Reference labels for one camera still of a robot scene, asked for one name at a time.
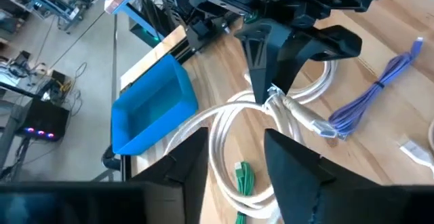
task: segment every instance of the blue plastic bin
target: blue plastic bin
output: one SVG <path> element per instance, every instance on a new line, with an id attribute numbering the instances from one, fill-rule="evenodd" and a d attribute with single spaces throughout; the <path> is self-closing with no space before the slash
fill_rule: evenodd
<path id="1" fill-rule="evenodd" d="M 113 152 L 143 153 L 197 109 L 187 72 L 173 56 L 164 56 L 113 104 Z"/>

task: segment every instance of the bundled blue cable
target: bundled blue cable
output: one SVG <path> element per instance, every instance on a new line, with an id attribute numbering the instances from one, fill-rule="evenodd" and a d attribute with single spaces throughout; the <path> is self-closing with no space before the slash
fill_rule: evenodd
<path id="1" fill-rule="evenodd" d="M 413 63 L 413 60 L 415 60 L 420 53 L 422 43 L 423 38 L 419 37 L 413 43 L 410 52 L 405 52 L 389 61 L 380 78 L 375 81 L 366 92 L 358 99 L 335 111 L 329 117 L 328 121 L 338 132 L 340 137 L 346 138 L 356 130 L 366 109 L 374 102 L 382 89 Z"/>

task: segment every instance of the white plug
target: white plug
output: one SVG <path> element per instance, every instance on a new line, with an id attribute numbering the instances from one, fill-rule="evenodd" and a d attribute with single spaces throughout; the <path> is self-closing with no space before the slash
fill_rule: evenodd
<path id="1" fill-rule="evenodd" d="M 408 139 L 408 142 L 404 143 L 399 149 L 417 164 L 429 167 L 434 178 L 434 157 L 428 149 L 421 147 L 411 139 Z"/>

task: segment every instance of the wooden table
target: wooden table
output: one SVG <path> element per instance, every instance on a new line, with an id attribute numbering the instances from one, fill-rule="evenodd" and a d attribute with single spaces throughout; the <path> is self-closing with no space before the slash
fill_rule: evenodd
<path id="1" fill-rule="evenodd" d="M 378 0 L 367 13 L 335 11 L 330 18 L 318 22 L 317 27 L 335 24 L 357 33 L 363 39 L 363 47 L 359 57 L 339 61 L 331 87 L 320 99 L 308 104 L 324 117 L 366 91 L 388 61 L 408 51 L 417 37 L 424 37 L 425 43 L 413 66 L 384 89 L 365 114 L 358 131 L 346 142 L 327 141 L 303 128 L 306 144 L 337 164 L 380 184 L 433 184 L 432 172 L 404 155 L 399 150 L 399 142 L 407 135 L 428 147 L 427 130 L 434 118 L 434 0 Z M 121 78 L 121 87 L 145 72 L 184 35 L 181 28 L 176 29 Z M 193 83 L 200 110 L 222 104 L 248 87 L 242 77 L 246 64 L 240 43 L 230 35 L 194 55 L 184 68 Z M 321 72 L 321 63 L 308 62 L 294 87 L 312 82 Z M 251 163 L 256 174 L 256 191 L 262 191 L 269 184 L 262 138 L 263 128 L 273 126 L 263 114 L 247 110 L 235 120 L 224 150 L 230 172 L 237 161 Z M 162 156 L 167 138 L 132 159 L 133 174 Z M 203 223 L 235 221 L 235 210 L 222 197 L 211 170 L 201 215 L 208 220 Z"/>

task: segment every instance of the concrete floor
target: concrete floor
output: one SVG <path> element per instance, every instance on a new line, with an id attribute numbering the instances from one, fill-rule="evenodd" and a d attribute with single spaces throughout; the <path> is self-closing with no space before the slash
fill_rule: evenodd
<path id="1" fill-rule="evenodd" d="M 117 94 L 119 78 L 151 48 L 128 31 L 128 17 L 119 14 L 114 69 L 115 16 L 103 11 L 103 1 L 97 2 L 70 35 L 56 28 L 57 20 L 34 17 L 12 42 L 15 50 L 32 54 L 31 62 L 53 65 L 55 70 L 71 77 L 83 62 L 87 63 L 87 69 L 75 85 L 83 100 L 80 111 L 71 118 L 60 144 L 38 142 L 29 147 L 24 161 L 29 163 L 24 163 L 23 181 L 89 181 L 105 170 L 100 158 L 110 143 L 112 76 L 116 77 Z M 19 138 L 16 138 L 7 160 L 9 164 L 18 145 Z M 51 153 L 33 161 L 49 151 Z"/>

